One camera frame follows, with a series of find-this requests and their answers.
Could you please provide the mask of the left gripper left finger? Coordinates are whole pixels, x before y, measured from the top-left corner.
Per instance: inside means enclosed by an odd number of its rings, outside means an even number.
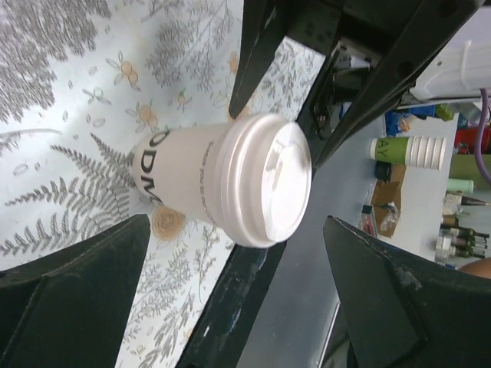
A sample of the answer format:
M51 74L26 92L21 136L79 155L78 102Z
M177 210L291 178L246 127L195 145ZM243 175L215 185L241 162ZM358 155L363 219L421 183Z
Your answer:
M113 367L150 239L135 215L1 272L3 367Z

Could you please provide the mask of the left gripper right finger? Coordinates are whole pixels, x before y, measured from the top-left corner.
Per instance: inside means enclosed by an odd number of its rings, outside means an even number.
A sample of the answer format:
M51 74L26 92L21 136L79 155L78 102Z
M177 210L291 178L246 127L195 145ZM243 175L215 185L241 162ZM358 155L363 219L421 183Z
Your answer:
M490 281L444 267L332 216L325 247L349 367L488 367Z

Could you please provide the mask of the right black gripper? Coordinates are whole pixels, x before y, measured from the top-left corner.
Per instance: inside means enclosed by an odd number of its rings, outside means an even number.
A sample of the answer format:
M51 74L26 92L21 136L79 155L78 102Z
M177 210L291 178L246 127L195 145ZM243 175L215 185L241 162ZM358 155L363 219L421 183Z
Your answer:
M237 118L286 35L328 57L336 49L373 64L334 70L330 57L311 89L311 122L322 166L341 144L396 107L437 53L474 15L480 1L245 0L239 66L229 104Z

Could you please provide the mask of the white cup lid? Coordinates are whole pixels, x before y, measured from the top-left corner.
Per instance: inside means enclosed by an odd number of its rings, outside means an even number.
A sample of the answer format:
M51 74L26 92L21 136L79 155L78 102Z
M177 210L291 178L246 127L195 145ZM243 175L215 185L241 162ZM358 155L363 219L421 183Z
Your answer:
M269 248L299 227L311 192L307 139L278 114L236 121L220 150L217 224L237 244Z

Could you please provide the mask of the white paper coffee cup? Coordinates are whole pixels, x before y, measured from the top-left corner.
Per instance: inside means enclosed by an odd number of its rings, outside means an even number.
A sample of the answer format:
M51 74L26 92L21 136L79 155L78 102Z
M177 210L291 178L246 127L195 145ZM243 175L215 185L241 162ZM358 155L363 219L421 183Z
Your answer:
M239 242L237 197L239 126L209 125L154 133L133 152L132 173L148 199L215 225Z

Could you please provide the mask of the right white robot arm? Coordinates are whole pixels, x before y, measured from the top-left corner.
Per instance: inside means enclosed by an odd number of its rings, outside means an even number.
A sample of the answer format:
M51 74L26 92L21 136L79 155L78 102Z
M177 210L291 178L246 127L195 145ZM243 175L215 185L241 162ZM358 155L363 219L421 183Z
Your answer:
M237 117L285 38L325 56L298 122L315 166L394 108L472 102L490 87L490 43L450 40L482 1L247 1L229 104Z

